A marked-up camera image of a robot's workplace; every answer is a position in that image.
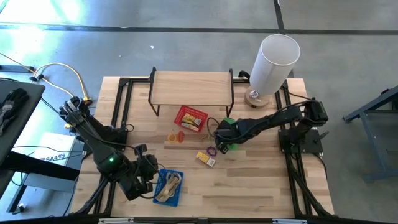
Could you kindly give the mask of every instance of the small yellow box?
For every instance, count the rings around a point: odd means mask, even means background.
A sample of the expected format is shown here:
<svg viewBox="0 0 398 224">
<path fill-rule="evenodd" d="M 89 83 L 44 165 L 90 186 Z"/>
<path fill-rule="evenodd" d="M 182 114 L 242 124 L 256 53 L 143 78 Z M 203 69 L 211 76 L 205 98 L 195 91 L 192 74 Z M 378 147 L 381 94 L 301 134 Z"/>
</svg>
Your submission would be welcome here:
<svg viewBox="0 0 398 224">
<path fill-rule="evenodd" d="M 202 162 L 204 162 L 205 164 L 207 164 L 207 165 L 209 165 L 211 167 L 213 167 L 214 163 L 216 162 L 214 159 L 210 158 L 209 156 L 207 156 L 203 152 L 198 152 L 197 159 L 201 160 Z"/>
</svg>

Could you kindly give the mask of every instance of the purple ring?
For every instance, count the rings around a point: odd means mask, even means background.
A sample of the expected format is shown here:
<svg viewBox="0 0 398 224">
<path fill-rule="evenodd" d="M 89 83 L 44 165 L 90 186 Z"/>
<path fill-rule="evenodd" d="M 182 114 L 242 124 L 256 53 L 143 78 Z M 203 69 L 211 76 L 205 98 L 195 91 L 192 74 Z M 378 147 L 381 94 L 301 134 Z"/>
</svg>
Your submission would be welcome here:
<svg viewBox="0 0 398 224">
<path fill-rule="evenodd" d="M 206 152 L 207 152 L 207 154 L 209 154 L 209 156 L 216 156 L 217 155 L 217 150 L 213 146 L 208 147 Z"/>
</svg>

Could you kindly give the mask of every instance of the red box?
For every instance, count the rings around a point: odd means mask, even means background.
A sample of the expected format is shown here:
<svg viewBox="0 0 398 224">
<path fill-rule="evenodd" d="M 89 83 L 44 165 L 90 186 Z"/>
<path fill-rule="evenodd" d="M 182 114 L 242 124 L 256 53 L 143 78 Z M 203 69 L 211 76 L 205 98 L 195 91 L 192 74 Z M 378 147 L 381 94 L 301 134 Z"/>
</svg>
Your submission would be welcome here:
<svg viewBox="0 0 398 224">
<path fill-rule="evenodd" d="M 192 122 L 195 123 L 197 126 L 195 125 L 194 128 L 189 128 L 188 126 L 194 126 L 194 125 L 189 125 L 189 124 L 183 122 L 183 118 L 186 114 L 196 118 Z M 187 128 L 193 132 L 199 133 L 202 130 L 203 126 L 205 125 L 205 123 L 207 121 L 207 117 L 208 117 L 208 114 L 206 114 L 202 111 L 198 111 L 189 106 L 181 106 L 180 111 L 178 112 L 177 116 L 174 119 L 174 123 L 180 127 Z"/>
</svg>

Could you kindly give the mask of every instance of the lamp base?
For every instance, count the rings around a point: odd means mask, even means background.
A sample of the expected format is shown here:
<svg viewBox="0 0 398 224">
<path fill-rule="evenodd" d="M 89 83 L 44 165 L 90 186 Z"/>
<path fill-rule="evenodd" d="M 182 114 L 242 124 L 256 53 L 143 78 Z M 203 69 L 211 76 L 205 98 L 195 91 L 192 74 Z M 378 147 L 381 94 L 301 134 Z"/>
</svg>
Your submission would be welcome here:
<svg viewBox="0 0 398 224">
<path fill-rule="evenodd" d="M 272 98 L 272 95 L 258 95 L 254 98 L 251 94 L 252 91 L 253 88 L 250 86 L 244 94 L 244 101 L 252 108 L 262 108 L 267 105 Z"/>
</svg>

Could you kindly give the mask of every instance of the wooden shelf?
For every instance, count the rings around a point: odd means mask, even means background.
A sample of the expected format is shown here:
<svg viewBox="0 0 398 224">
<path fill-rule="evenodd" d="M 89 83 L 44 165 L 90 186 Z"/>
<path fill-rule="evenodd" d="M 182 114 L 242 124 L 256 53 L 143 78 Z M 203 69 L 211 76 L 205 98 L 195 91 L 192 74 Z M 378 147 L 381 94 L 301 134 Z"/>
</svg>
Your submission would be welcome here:
<svg viewBox="0 0 398 224">
<path fill-rule="evenodd" d="M 234 103 L 232 69 L 229 72 L 176 72 L 153 68 L 150 82 L 148 102 L 157 116 L 160 105 L 232 108 Z"/>
</svg>

